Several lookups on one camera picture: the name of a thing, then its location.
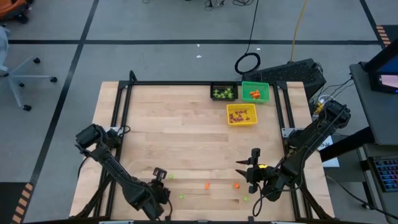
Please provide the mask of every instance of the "monitor screen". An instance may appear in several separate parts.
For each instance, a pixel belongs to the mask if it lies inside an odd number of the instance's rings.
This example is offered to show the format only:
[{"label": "monitor screen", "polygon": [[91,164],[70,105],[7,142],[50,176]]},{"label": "monitor screen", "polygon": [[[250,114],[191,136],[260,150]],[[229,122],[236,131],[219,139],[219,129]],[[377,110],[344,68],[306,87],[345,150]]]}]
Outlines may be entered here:
[{"label": "monitor screen", "polygon": [[398,88],[398,55],[383,65],[378,74],[381,75],[381,83],[383,85]]}]

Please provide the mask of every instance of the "black keyboard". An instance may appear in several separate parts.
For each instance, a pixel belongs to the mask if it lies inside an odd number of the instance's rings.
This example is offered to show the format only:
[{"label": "black keyboard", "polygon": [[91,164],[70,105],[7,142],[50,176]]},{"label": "black keyboard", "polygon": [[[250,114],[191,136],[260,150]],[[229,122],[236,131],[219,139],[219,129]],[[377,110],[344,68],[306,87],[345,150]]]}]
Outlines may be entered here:
[{"label": "black keyboard", "polygon": [[388,159],[373,158],[378,181],[384,192],[398,191],[398,157]]},{"label": "black keyboard", "polygon": [[313,83],[317,80],[313,67],[308,65],[307,60],[294,62],[278,67],[259,70],[247,75],[246,79],[252,82],[272,83],[276,81],[297,82],[304,84]]}]

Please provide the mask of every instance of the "computer monitor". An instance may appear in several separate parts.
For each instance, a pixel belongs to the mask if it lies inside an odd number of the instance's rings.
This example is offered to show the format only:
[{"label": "computer monitor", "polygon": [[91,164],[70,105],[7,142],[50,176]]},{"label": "computer monitor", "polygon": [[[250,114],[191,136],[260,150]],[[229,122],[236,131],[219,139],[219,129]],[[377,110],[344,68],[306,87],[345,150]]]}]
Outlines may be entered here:
[{"label": "computer monitor", "polygon": [[363,69],[369,73],[373,91],[398,94],[398,40],[378,53]]}]

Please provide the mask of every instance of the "yellow cable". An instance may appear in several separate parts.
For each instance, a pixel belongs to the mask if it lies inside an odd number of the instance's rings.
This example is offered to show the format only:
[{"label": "yellow cable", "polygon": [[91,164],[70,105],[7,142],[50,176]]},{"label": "yellow cable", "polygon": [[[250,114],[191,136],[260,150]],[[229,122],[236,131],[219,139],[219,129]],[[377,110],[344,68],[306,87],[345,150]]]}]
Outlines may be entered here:
[{"label": "yellow cable", "polygon": [[305,6],[307,5],[307,2],[308,2],[308,0],[304,1],[304,5],[303,5],[303,9],[301,10],[300,18],[298,19],[298,22],[297,22],[297,25],[296,25],[296,29],[294,30],[293,44],[292,44],[292,54],[290,55],[290,62],[293,62],[294,43],[296,41],[296,34],[297,34],[297,30],[299,29],[299,25],[300,25],[301,19],[303,18],[304,11],[305,11]]}]

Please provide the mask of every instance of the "blue screen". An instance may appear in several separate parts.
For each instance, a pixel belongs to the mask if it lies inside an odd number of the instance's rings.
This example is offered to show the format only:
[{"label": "blue screen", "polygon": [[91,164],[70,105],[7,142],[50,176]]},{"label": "blue screen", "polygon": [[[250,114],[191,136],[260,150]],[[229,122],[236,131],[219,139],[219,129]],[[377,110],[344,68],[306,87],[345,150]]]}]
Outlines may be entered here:
[{"label": "blue screen", "polygon": [[379,68],[378,72],[394,72],[398,73],[398,55]]}]

